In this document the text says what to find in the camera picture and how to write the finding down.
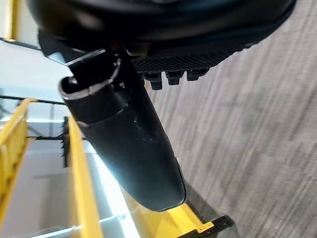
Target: white wall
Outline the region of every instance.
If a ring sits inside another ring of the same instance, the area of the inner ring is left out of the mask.
[[[42,52],[0,42],[0,88],[5,95],[32,97],[43,100],[62,101],[58,92],[59,81],[71,76],[70,70],[42,55]],[[14,111],[16,102],[5,100],[4,106]],[[67,115],[65,108],[56,107],[55,119]],[[32,105],[32,119],[48,119],[49,105]]]

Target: gray carpet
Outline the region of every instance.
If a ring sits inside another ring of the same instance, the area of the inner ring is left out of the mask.
[[[317,237],[316,0],[199,81],[149,94],[200,214],[228,214],[243,238]]]

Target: yellow metal frame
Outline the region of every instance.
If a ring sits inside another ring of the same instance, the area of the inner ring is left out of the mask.
[[[203,224],[187,203],[164,212],[154,212],[123,191],[131,215],[142,238],[178,238],[191,231],[202,233],[212,222]]]
[[[81,131],[73,117],[68,118],[70,134],[70,163],[74,197],[77,207],[77,219],[82,238],[102,238],[99,214],[95,201],[92,180],[88,170]]]
[[[27,108],[36,99],[25,99],[0,131],[0,230],[28,144]]]

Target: black cylinder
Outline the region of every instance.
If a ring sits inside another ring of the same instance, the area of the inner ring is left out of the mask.
[[[118,60],[111,79],[88,89],[76,91],[72,81],[61,81],[61,95],[120,185],[150,210],[182,204],[186,189],[180,167],[130,62]]]

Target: yellow railing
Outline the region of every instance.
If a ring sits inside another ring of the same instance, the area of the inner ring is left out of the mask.
[[[92,179],[83,149],[81,131],[72,116],[68,118],[70,135],[70,167],[74,189],[77,225],[81,238],[102,238]]]
[[[36,101],[25,99],[0,131],[0,226],[28,144],[27,108],[29,103]]]

